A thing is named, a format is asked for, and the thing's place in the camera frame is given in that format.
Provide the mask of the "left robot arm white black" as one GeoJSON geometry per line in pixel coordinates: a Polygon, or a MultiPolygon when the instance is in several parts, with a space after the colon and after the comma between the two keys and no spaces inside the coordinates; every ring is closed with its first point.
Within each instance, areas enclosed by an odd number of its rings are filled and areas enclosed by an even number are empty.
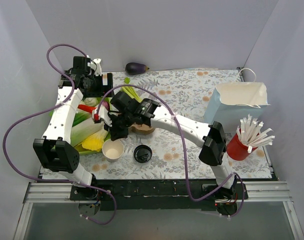
{"type": "Polygon", "coordinates": [[[78,185],[87,200],[98,196],[94,176],[80,164],[80,154],[71,144],[71,131],[83,98],[102,97],[113,87],[113,76],[103,81],[101,59],[74,56],[72,68],[61,74],[57,89],[58,107],[53,110],[43,136],[36,138],[33,149],[43,168],[59,173],[78,185]]]}

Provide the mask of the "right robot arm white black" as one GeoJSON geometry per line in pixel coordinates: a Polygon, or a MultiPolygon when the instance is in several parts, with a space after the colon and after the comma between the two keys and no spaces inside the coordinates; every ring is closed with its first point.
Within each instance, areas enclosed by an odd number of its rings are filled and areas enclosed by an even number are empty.
{"type": "Polygon", "coordinates": [[[149,98],[138,102],[122,91],[118,92],[110,103],[117,110],[117,114],[109,114],[111,140],[127,137],[128,129],[133,124],[147,125],[182,136],[201,149],[198,158],[211,167],[219,195],[224,199],[235,195],[237,177],[228,163],[226,137],[221,123],[202,123],[175,115],[164,103],[149,98]]]}

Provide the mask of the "white paper coffee cup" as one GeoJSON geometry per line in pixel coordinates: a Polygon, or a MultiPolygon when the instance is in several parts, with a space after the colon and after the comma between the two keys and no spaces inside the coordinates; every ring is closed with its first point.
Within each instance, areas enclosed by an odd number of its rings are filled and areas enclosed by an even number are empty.
{"type": "Polygon", "coordinates": [[[116,162],[124,153],[123,143],[117,139],[112,141],[108,139],[102,146],[102,154],[110,163],[116,162]]]}

